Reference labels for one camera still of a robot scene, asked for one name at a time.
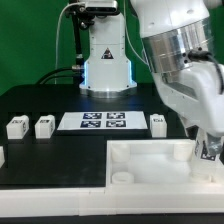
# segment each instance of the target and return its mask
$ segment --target small white cube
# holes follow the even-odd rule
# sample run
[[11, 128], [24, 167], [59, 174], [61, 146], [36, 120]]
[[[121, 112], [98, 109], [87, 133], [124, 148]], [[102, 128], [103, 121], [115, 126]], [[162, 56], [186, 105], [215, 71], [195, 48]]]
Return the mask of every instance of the small white cube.
[[29, 118], [27, 116], [14, 117], [6, 126], [8, 139], [23, 139], [29, 130]]
[[55, 130], [55, 117], [52, 115], [42, 116], [35, 124], [35, 134], [37, 139], [51, 138]]
[[167, 137], [167, 123], [163, 115], [153, 114], [150, 116], [150, 129], [153, 138]]
[[4, 151], [3, 147], [0, 146], [0, 168], [2, 167], [4, 162], [5, 162]]

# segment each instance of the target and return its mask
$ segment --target black cable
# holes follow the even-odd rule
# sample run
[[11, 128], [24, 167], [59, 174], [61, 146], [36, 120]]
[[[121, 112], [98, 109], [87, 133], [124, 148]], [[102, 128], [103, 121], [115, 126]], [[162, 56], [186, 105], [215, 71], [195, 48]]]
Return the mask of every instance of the black cable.
[[209, 61], [213, 62], [217, 71], [217, 74], [219, 76], [219, 80], [220, 80], [220, 94], [223, 94], [224, 92], [224, 80], [223, 80], [223, 75], [222, 75], [222, 71], [219, 67], [219, 63], [218, 61], [216, 61], [216, 59], [212, 56], [212, 55], [208, 55]]
[[217, 60], [212, 56], [212, 54], [208, 51], [190, 51], [188, 54], [188, 58], [191, 61], [210, 61], [215, 65], [219, 81], [220, 81], [220, 89], [219, 94], [223, 94], [224, 92], [224, 79], [222, 75], [222, 71], [219, 67], [219, 63]]
[[48, 77], [42, 84], [46, 84], [51, 79], [58, 79], [58, 78], [79, 78], [79, 76], [76, 75], [57, 75], [53, 77]]
[[66, 67], [66, 68], [59, 68], [59, 69], [56, 69], [54, 71], [51, 71], [51, 72], [48, 72], [46, 75], [44, 75], [42, 78], [40, 78], [37, 82], [36, 82], [36, 85], [39, 85], [41, 84], [41, 82], [43, 82], [46, 78], [54, 75], [54, 74], [57, 74], [59, 72], [64, 72], [64, 71], [72, 71], [72, 67]]

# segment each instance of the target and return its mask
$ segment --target cable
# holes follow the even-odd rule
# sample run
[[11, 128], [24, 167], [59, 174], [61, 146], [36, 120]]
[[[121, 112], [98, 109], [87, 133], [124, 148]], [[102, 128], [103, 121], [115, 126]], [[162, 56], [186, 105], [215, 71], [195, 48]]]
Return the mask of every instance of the cable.
[[224, 79], [223, 79], [223, 74], [222, 71], [219, 67], [219, 63], [218, 61], [212, 56], [212, 54], [208, 51], [190, 51], [188, 54], [188, 58], [191, 61], [210, 61], [215, 65], [217, 74], [218, 74], [218, 78], [220, 81], [220, 88], [219, 88], [219, 94], [223, 94], [224, 92]]
[[218, 74], [219, 80], [220, 80], [220, 91], [219, 91], [219, 93], [223, 94], [223, 92], [224, 92], [224, 80], [223, 80], [222, 71], [219, 67], [219, 63], [218, 63], [218, 61], [216, 61], [216, 59], [212, 55], [208, 55], [208, 58], [215, 65], [215, 68], [216, 68], [216, 71], [217, 71], [217, 74]]
[[76, 75], [57, 75], [57, 76], [54, 76], [54, 77], [49, 77], [47, 78], [42, 84], [46, 84], [49, 80], [51, 79], [58, 79], [58, 78], [79, 78], [79, 76], [76, 76]]
[[37, 82], [36, 82], [36, 85], [39, 85], [41, 84], [41, 82], [43, 82], [46, 78], [54, 75], [54, 74], [57, 74], [59, 72], [64, 72], [64, 71], [72, 71], [72, 67], [66, 67], [66, 68], [59, 68], [59, 69], [56, 69], [54, 71], [51, 71], [51, 72], [48, 72], [46, 75], [44, 75], [42, 78], [40, 78]]
[[70, 7], [72, 6], [76, 6], [76, 5], [83, 5], [85, 4], [84, 2], [77, 2], [77, 3], [72, 3], [72, 4], [69, 4], [67, 5], [61, 12], [60, 16], [59, 16], [59, 19], [58, 19], [58, 25], [57, 25], [57, 34], [56, 34], [56, 58], [55, 58], [55, 69], [58, 68], [58, 47], [59, 47], [59, 38], [60, 38], [60, 29], [61, 29], [61, 21], [62, 21], [62, 17], [65, 13], [65, 11], [67, 9], [69, 9]]
[[148, 65], [148, 63], [146, 61], [144, 61], [142, 59], [141, 56], [138, 55], [138, 53], [135, 51], [132, 43], [131, 43], [131, 40], [130, 40], [130, 37], [129, 37], [129, 33], [128, 33], [128, 27], [127, 27], [127, 16], [126, 16], [126, 3], [125, 3], [126, 0], [124, 0], [124, 18], [125, 18], [125, 32], [126, 32], [126, 35], [127, 35], [127, 40], [128, 40], [128, 43], [129, 43], [129, 46], [131, 47], [133, 53], [136, 55], [136, 57], [142, 61], [144, 64]]

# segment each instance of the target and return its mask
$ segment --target gray metal cylinder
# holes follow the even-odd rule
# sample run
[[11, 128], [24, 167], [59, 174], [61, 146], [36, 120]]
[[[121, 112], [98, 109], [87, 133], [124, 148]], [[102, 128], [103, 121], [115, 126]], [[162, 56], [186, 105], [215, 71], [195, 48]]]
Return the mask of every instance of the gray metal cylinder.
[[143, 38], [145, 53], [153, 73], [179, 71], [192, 66], [191, 50], [213, 52], [209, 18], [167, 33]]

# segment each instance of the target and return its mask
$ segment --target robot camera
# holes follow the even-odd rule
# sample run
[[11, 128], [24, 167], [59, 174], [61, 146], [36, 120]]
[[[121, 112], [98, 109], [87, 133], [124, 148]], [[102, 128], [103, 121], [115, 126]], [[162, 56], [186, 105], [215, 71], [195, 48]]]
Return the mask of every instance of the robot camera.
[[119, 14], [117, 1], [91, 1], [86, 3], [86, 12], [94, 15]]

